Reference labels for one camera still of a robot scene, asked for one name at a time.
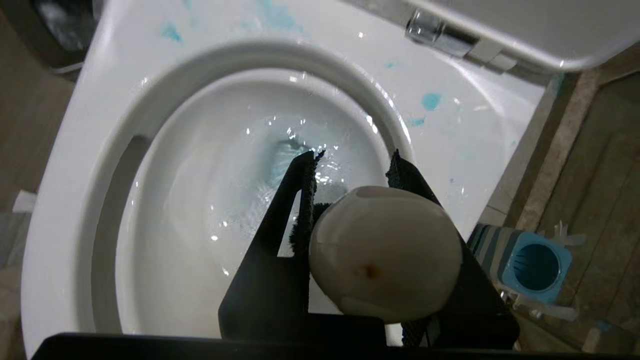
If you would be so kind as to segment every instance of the toilet bowl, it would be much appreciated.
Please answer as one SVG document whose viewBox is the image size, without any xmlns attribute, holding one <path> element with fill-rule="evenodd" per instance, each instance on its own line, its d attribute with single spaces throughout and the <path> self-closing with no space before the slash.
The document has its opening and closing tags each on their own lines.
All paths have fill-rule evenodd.
<svg viewBox="0 0 640 360">
<path fill-rule="evenodd" d="M 109 2 L 31 221 L 28 355 L 59 332 L 219 337 L 282 144 L 326 151 L 326 201 L 385 185 L 399 149 L 468 237 L 542 93 L 342 2 Z"/>
</svg>

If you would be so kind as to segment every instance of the tile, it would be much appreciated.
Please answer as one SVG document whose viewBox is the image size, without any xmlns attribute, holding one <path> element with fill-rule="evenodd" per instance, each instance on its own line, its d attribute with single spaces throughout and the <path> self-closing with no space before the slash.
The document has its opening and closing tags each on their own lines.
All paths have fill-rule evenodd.
<svg viewBox="0 0 640 360">
<path fill-rule="evenodd" d="M 584 339 L 594 320 L 604 319 L 612 306 L 618 285 L 632 260 L 640 239 L 640 162 L 630 171 L 620 197 L 609 215 L 602 237 L 593 251 L 573 299 L 578 319 L 564 329 Z"/>
<path fill-rule="evenodd" d="M 622 276 L 618 292 L 607 311 L 606 320 L 625 329 L 640 334 L 640 244 L 631 256 L 631 262 Z"/>
<path fill-rule="evenodd" d="M 578 78 L 575 90 L 554 133 L 548 152 L 516 224 L 517 229 L 535 231 L 551 198 L 574 141 L 580 132 L 591 101 L 598 90 L 598 69 L 589 69 Z"/>
<path fill-rule="evenodd" d="M 506 217 L 507 214 L 497 211 L 496 209 L 486 207 L 484 208 L 482 215 L 480 215 L 478 222 L 480 224 L 502 226 Z"/>
<path fill-rule="evenodd" d="M 0 270 L 0 359 L 24 359 L 20 327 L 20 267 Z"/>
<path fill-rule="evenodd" d="M 0 213 L 0 268 L 22 263 L 31 214 Z"/>
<path fill-rule="evenodd" d="M 0 44 L 0 169 L 36 192 L 74 84 L 46 71 L 1 12 Z"/>
</svg>

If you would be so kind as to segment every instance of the round white ball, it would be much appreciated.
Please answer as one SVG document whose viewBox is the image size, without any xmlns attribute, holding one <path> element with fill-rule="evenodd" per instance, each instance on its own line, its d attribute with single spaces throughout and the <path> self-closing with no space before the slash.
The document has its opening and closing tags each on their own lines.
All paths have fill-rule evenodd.
<svg viewBox="0 0 640 360">
<path fill-rule="evenodd" d="M 462 249 L 447 213 L 404 190 L 351 190 L 321 216 L 311 236 L 314 279 L 347 315 L 385 323 L 440 310 L 453 290 Z"/>
</svg>

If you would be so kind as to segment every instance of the blue stain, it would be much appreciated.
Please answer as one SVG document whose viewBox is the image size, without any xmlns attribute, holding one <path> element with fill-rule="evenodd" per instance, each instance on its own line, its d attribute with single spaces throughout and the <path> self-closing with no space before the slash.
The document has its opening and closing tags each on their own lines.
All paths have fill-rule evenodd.
<svg viewBox="0 0 640 360">
<path fill-rule="evenodd" d="M 169 38 L 175 42 L 182 42 L 182 37 L 178 33 L 178 30 L 175 28 L 171 22 L 164 26 L 162 30 L 162 36 Z"/>
<path fill-rule="evenodd" d="M 422 96 L 422 107 L 426 110 L 426 111 L 433 111 L 436 110 L 438 108 L 438 105 L 440 105 L 440 100 L 442 99 L 442 95 L 440 94 L 424 94 Z"/>
<path fill-rule="evenodd" d="M 426 117 L 417 117 L 415 119 L 409 119 L 409 126 L 421 126 L 424 125 L 424 121 L 426 120 Z"/>
<path fill-rule="evenodd" d="M 288 7 L 284 5 L 275 5 L 272 0 L 256 0 L 255 3 L 262 15 L 264 24 L 267 27 L 279 30 L 303 32 L 302 27 L 296 24 L 293 17 L 289 15 Z"/>
</svg>

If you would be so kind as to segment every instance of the floor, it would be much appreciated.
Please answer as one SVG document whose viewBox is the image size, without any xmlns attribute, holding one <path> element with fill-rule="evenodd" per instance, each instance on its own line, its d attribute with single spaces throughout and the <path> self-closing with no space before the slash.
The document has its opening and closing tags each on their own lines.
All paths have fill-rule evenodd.
<svg viewBox="0 0 640 360">
<path fill-rule="evenodd" d="M 0 359 L 22 359 L 20 270 L 31 215 L 14 213 L 20 190 L 37 192 L 73 83 L 47 72 L 0 12 Z"/>
<path fill-rule="evenodd" d="M 570 234 L 587 236 L 569 248 L 573 262 L 557 300 L 577 308 L 578 319 L 545 318 L 578 344 L 603 324 L 640 338 L 638 88 L 634 74 L 596 94 L 538 228 L 552 233 L 562 220 Z"/>
</svg>

